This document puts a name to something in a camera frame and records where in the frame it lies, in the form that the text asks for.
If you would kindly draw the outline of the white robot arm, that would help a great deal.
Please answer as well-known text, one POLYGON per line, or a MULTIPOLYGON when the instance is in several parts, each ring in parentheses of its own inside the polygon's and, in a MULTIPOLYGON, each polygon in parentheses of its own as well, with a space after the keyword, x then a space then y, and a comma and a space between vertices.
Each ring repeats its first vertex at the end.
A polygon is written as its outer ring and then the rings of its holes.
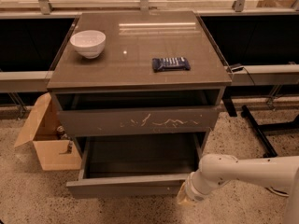
POLYGON ((232 155, 207 154, 182 184, 178 204, 200 202, 213 190, 231 180, 264 188, 285 188, 289 192, 283 224, 298 224, 299 219, 299 157, 275 157, 239 160, 232 155))

